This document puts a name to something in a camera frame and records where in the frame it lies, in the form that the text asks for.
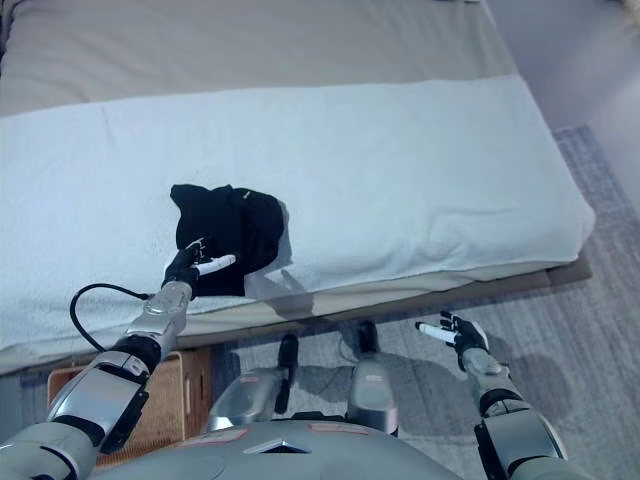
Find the robot right hand black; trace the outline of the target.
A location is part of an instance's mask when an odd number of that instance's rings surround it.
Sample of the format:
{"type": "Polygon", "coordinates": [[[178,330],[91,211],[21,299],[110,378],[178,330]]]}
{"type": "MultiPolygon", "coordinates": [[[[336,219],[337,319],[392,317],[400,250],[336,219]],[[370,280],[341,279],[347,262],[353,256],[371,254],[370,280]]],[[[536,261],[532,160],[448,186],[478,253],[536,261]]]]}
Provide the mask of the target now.
{"type": "Polygon", "coordinates": [[[418,321],[414,326],[419,333],[440,340],[453,348],[458,366],[463,372],[466,371],[463,355],[467,350],[480,349],[489,352],[484,330],[476,322],[464,320],[452,312],[441,311],[438,325],[418,321]]]}

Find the robot left hand black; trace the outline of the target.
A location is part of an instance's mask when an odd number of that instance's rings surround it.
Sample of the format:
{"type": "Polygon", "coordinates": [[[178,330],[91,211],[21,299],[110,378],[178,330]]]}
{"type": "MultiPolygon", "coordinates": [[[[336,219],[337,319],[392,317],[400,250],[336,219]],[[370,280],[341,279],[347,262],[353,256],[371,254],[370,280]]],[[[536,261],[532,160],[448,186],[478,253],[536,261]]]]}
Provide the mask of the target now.
{"type": "Polygon", "coordinates": [[[227,274],[220,276],[238,260],[235,254],[216,257],[210,238],[199,238],[178,249],[173,260],[164,270],[162,285],[184,282],[191,287],[191,298],[230,295],[231,288],[224,286],[227,274]]]}

